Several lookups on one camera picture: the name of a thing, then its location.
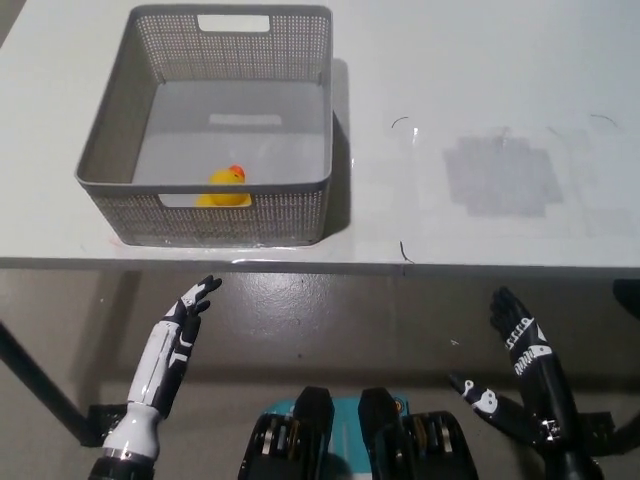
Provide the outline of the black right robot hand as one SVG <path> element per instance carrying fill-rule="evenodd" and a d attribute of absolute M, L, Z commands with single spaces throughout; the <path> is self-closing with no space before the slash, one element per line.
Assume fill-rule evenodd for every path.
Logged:
<path fill-rule="evenodd" d="M 535 316 L 502 286 L 492 295 L 490 324 L 509 355 L 522 402 L 459 372 L 449 375 L 453 389 L 483 421 L 517 442 L 541 451 L 576 448 L 583 434 L 574 396 Z"/>

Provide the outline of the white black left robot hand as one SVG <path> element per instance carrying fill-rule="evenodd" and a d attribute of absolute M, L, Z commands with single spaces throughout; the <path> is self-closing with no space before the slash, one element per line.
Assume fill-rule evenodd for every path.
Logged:
<path fill-rule="evenodd" d="M 207 310 L 207 295 L 222 285 L 209 275 L 183 293 L 158 321 L 138 363 L 128 402 L 155 409 L 166 419 L 182 383 L 201 325 L 200 314 Z"/>

